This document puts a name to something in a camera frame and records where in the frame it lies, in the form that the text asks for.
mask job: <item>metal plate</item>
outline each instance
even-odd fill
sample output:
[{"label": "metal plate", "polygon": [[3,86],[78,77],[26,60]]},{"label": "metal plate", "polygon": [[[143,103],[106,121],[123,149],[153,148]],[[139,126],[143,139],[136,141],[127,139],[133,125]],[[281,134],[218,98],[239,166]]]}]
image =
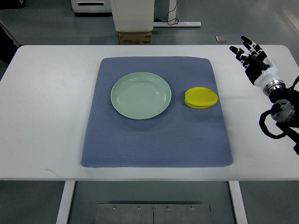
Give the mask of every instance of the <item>metal plate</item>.
[{"label": "metal plate", "polygon": [[212,224],[207,204],[156,204],[155,224]]},{"label": "metal plate", "polygon": [[98,204],[95,224],[153,224],[151,204]]},{"label": "metal plate", "polygon": [[212,224],[206,204],[98,204],[96,224]]},{"label": "metal plate", "polygon": [[215,37],[216,37],[216,40],[218,43],[227,43],[228,42],[228,38],[226,36],[219,35],[219,36],[215,36]]}]

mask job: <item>desk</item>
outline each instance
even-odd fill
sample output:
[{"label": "desk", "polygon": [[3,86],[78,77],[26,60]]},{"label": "desk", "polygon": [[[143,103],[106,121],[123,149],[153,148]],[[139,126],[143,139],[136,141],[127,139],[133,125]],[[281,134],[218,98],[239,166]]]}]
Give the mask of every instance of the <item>desk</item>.
[{"label": "desk", "polygon": [[[284,46],[262,46],[291,86],[299,68]],[[233,164],[223,168],[85,168],[85,129],[100,62],[116,56],[194,56],[210,60]],[[247,79],[228,45],[22,46],[0,82],[2,180],[299,180],[288,137],[273,140],[258,125],[272,104]],[[274,121],[268,128],[275,132]]]}]

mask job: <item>blue mat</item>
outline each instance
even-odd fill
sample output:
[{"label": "blue mat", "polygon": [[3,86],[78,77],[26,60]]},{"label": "blue mat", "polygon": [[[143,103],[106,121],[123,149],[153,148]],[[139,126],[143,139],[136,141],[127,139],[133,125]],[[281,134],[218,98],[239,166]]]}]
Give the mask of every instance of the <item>blue mat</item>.
[{"label": "blue mat", "polygon": [[[148,120],[119,114],[110,101],[113,85],[133,72],[151,72],[169,84],[171,102]],[[209,60],[196,57],[105,58],[86,129],[84,167],[224,167],[233,162],[220,100],[203,110],[185,105],[196,86],[218,94]]]}]

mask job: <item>plate rim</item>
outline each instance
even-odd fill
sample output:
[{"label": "plate rim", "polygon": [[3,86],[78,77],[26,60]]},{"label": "plate rim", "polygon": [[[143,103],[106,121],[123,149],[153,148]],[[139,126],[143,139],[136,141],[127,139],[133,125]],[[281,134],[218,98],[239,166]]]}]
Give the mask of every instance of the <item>plate rim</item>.
[{"label": "plate rim", "polygon": [[[158,79],[162,80],[162,81],[166,84],[166,86],[167,86],[167,90],[169,90],[170,97],[169,97],[169,100],[167,101],[167,103],[165,104],[165,108],[164,108],[162,111],[160,111],[159,113],[157,113],[157,114],[155,114],[155,115],[153,115],[153,116],[150,116],[150,117],[147,116],[147,117],[144,117],[144,118],[135,118],[135,117],[133,117],[133,116],[129,116],[129,115],[125,114],[125,113],[120,112],[120,111],[117,109],[117,106],[115,106],[114,103],[113,103],[113,91],[114,91],[114,89],[115,89],[115,86],[116,86],[122,79],[124,79],[124,78],[126,78],[126,77],[128,77],[128,76],[137,74],[137,73],[147,73],[147,74],[151,74],[151,75],[156,76]],[[146,119],[150,119],[150,118],[153,118],[153,117],[158,116],[158,115],[161,114],[163,111],[165,111],[166,108],[169,106],[170,101],[171,101],[171,98],[172,98],[172,92],[171,92],[171,88],[170,88],[168,82],[166,82],[166,80],[163,79],[161,76],[159,76],[159,75],[157,75],[157,74],[154,74],[154,73],[152,73],[152,72],[147,72],[147,71],[133,72],[133,73],[130,73],[130,74],[127,74],[127,75],[121,77],[119,80],[117,80],[117,82],[115,82],[115,84],[113,85],[113,87],[112,87],[112,89],[111,89],[111,92],[110,92],[110,101],[111,101],[112,106],[114,107],[114,109],[115,109],[119,114],[121,114],[122,116],[127,117],[127,118],[130,118],[130,119],[134,119],[134,120],[146,120]]]}]

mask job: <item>light green plate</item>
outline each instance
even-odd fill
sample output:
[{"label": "light green plate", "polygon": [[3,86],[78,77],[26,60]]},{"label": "light green plate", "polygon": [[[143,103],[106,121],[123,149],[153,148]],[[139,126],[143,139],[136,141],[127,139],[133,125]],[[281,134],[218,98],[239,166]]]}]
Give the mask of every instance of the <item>light green plate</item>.
[{"label": "light green plate", "polygon": [[171,90],[160,76],[136,72],[118,80],[111,90],[111,102],[123,116],[149,119],[162,113],[171,100]]}]

